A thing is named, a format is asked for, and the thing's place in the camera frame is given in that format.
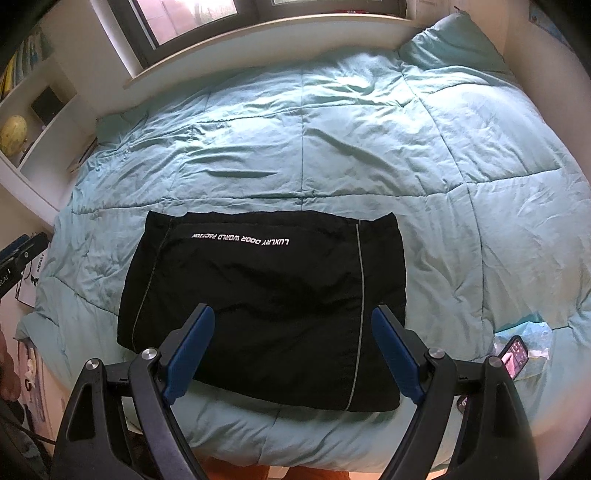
blue clamp pad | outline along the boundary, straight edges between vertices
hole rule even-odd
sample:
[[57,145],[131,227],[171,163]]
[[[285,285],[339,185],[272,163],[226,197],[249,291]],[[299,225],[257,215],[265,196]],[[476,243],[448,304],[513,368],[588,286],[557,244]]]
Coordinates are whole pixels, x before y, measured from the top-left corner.
[[417,363],[380,308],[372,312],[371,325],[375,341],[400,393],[419,405],[425,392],[421,386]]
[[173,405],[177,398],[187,392],[213,337],[215,324],[216,319],[212,308],[206,307],[168,362],[165,372],[166,387],[162,394],[168,405]]

light blue comforter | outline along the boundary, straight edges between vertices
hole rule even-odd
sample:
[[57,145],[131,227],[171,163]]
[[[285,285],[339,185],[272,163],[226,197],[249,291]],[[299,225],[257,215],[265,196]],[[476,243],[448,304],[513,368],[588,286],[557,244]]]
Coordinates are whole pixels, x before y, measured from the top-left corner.
[[[129,355],[115,342],[117,312],[149,210],[394,212],[407,327],[428,346],[475,359],[495,332],[544,319],[550,361],[517,382],[534,434],[587,381],[589,185],[467,15],[398,51],[340,50],[195,80],[102,119],[98,135],[18,332],[66,385],[88,358]],[[317,411],[194,382],[173,410],[192,447],[233,463],[379,471],[414,406]],[[454,409],[437,463],[459,425]]]

book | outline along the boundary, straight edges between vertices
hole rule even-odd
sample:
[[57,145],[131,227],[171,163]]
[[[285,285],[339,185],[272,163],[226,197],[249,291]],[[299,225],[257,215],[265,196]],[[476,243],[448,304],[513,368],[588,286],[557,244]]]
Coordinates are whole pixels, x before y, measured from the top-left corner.
[[41,30],[37,30],[33,34],[33,59],[32,62],[36,65],[43,60],[43,48],[41,46]]
[[4,92],[4,83],[6,82],[6,72],[8,70],[8,67],[6,67],[4,69],[4,71],[2,72],[2,76],[0,77],[0,99],[2,98],[2,94]]
[[22,77],[24,79],[33,70],[33,66],[31,65],[31,36],[30,35],[23,42],[23,45],[24,45],[24,50],[23,50],[23,60],[22,60]]
[[51,47],[51,44],[47,40],[47,37],[43,34],[43,32],[41,30],[40,30],[40,37],[41,37],[41,52],[42,52],[41,59],[45,60],[51,56],[51,54],[53,53],[53,48]]
[[12,90],[12,72],[14,70],[14,56],[8,62],[6,67],[6,79],[4,80],[4,89],[2,90],[2,98],[6,97]]
[[18,47],[18,51],[17,51],[17,61],[15,63],[14,69],[15,69],[15,80],[14,80],[14,85],[13,88],[16,87],[19,83],[22,82],[22,79],[25,77],[25,74],[23,72],[23,68],[22,68],[22,62],[23,62],[23,57],[24,57],[24,53],[25,53],[25,43],[21,43],[21,46]]

metal bolt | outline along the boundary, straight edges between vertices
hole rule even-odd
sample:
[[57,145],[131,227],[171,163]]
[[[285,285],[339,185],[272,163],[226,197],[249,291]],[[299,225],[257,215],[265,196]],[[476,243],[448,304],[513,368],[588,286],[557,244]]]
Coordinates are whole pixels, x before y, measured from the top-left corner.
[[437,360],[441,360],[445,356],[445,350],[443,348],[439,348],[438,346],[429,349],[429,356],[431,358],[436,358]]
[[94,370],[100,365],[100,360],[98,358],[92,358],[86,362],[86,369],[87,370]]
[[156,355],[158,355],[158,351],[155,348],[147,348],[142,352],[144,360],[152,360]]
[[503,366],[503,362],[497,356],[489,357],[488,362],[491,365],[491,367],[494,367],[494,368],[500,368]]

phone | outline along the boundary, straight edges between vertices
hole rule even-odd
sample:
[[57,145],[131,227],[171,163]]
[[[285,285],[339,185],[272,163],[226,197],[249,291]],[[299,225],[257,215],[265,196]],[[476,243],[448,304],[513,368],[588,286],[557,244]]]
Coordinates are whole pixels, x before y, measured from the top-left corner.
[[[505,345],[503,351],[499,355],[499,358],[505,365],[505,368],[509,372],[509,376],[514,380],[517,375],[521,373],[523,367],[528,361],[528,349],[523,343],[523,340],[519,335],[515,335],[509,340],[509,343]],[[468,402],[468,396],[462,395],[457,401],[457,409],[460,413],[464,414],[466,410],[466,404]]]

